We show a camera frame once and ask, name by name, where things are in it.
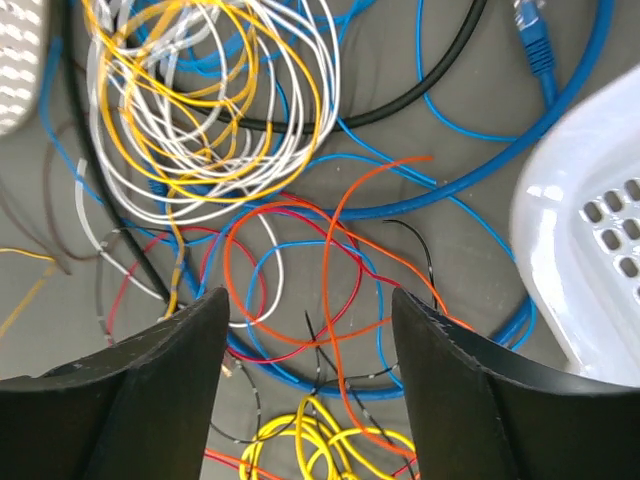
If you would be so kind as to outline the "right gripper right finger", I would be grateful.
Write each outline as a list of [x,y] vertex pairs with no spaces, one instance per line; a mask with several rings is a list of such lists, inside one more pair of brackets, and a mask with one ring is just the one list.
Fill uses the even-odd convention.
[[422,478],[638,478],[638,389],[529,360],[401,288],[392,327]]

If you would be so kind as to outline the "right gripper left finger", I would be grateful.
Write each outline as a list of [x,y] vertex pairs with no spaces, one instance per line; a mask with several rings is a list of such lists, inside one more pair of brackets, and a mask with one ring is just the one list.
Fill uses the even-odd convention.
[[112,347],[2,381],[2,478],[199,478],[229,317],[216,288]]

